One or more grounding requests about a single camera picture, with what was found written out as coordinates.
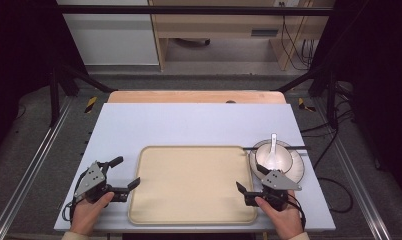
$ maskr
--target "black curtain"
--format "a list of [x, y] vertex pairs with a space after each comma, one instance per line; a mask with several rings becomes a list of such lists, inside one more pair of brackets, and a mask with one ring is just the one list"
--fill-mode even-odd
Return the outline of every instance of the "black curtain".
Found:
[[[389, 4], [370, 0], [365, 6], [328, 60], [336, 80], [353, 85], [353, 110], [377, 168], [391, 171], [402, 188], [402, 0]], [[330, 19], [313, 67], [323, 63], [349, 22], [347, 18]], [[313, 92], [320, 93], [326, 84], [326, 78], [318, 76]]]
[[0, 0], [0, 144], [17, 116], [20, 98], [49, 85], [55, 65], [87, 74], [63, 15], [39, 11], [39, 4], [57, 2]]

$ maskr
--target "beige cutting board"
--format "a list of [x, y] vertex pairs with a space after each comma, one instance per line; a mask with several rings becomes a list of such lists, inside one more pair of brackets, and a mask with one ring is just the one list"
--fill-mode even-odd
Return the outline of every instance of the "beige cutting board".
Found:
[[243, 224], [257, 210], [247, 153], [238, 146], [150, 146], [141, 151], [129, 220], [134, 224]]

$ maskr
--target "wooden board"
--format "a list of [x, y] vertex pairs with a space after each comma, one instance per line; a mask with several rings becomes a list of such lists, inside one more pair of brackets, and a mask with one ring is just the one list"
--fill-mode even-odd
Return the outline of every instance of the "wooden board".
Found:
[[285, 104], [276, 91], [115, 91], [108, 103], [277, 103]]
[[146, 147], [137, 176], [128, 214], [134, 224], [247, 224], [257, 216], [236, 187], [253, 188], [242, 147]]

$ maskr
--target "human hand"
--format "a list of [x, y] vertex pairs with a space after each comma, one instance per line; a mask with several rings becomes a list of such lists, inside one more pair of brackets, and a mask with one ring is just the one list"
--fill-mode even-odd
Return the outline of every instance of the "human hand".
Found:
[[[295, 197], [293, 190], [288, 190], [288, 194]], [[288, 200], [297, 204], [292, 197], [289, 197]], [[294, 206], [287, 204], [287, 206], [279, 212], [261, 197], [256, 197], [255, 201], [270, 220], [272, 220], [279, 238], [290, 239], [304, 232], [301, 225], [300, 212]]]
[[113, 192], [104, 194], [96, 203], [89, 203], [86, 199], [76, 205], [70, 232], [89, 236], [98, 220], [101, 210], [108, 205], [114, 197]]

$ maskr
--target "floor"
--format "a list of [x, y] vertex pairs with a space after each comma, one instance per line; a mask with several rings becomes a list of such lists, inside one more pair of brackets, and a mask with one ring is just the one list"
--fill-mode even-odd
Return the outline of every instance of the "floor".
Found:
[[[296, 58], [294, 65], [304, 66]], [[305, 72], [292, 66], [281, 71], [267, 40], [226, 39], [212, 39], [209, 46], [171, 41], [164, 71], [158, 66], [88, 66], [88, 70], [98, 81], [118, 89], [193, 90], [271, 90]], [[108, 94], [84, 82], [78, 84], [78, 97], [60, 94], [68, 114], [53, 135], [49, 128], [49, 89], [42, 88], [21, 99], [20, 112], [0, 148], [0, 220], [5, 223], [0, 235], [6, 239], [61, 238], [53, 225], [102, 103], [108, 98]], [[325, 96], [311, 98], [309, 84], [311, 81], [285, 93], [300, 130], [326, 122]], [[84, 113], [93, 96], [97, 97], [94, 108]], [[300, 108], [300, 99], [305, 108]], [[355, 116], [349, 112], [349, 104], [340, 96], [337, 102], [341, 115], [338, 135], [316, 168], [337, 229], [309, 234], [312, 239], [402, 239], [402, 193], [390, 173], [375, 169], [373, 155], [356, 126]], [[306, 145], [312, 147], [312, 161], [321, 159], [333, 135], [327, 127], [303, 132]], [[48, 143], [38, 149], [44, 139]], [[29, 166], [34, 167], [33, 172], [28, 171]], [[121, 238], [118, 234], [108, 237]], [[94, 238], [107, 236], [95, 234]], [[270, 234], [269, 239], [277, 238]]]

